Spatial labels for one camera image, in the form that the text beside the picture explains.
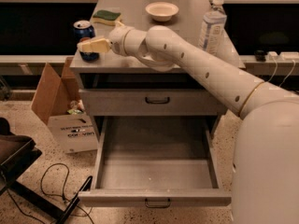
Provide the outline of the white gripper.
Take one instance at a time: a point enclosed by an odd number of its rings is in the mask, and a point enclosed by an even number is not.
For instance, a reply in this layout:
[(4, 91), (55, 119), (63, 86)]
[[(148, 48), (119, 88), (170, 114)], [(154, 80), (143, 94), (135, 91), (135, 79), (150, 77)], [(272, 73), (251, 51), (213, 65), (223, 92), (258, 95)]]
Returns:
[(106, 53), (111, 49), (121, 56), (132, 55), (133, 31), (135, 29), (115, 21), (115, 28), (109, 33), (108, 40), (103, 37), (83, 37), (77, 47), (80, 52)]

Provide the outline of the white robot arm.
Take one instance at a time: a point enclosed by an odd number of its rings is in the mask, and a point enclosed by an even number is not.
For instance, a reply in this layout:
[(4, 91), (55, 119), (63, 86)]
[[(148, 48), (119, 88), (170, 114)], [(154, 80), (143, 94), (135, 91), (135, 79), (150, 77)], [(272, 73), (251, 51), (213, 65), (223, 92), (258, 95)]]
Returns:
[(241, 120), (235, 139), (232, 224), (299, 224), (299, 96), (185, 41), (165, 26), (117, 23), (107, 38), (78, 43), (113, 50), (157, 71), (178, 65)]

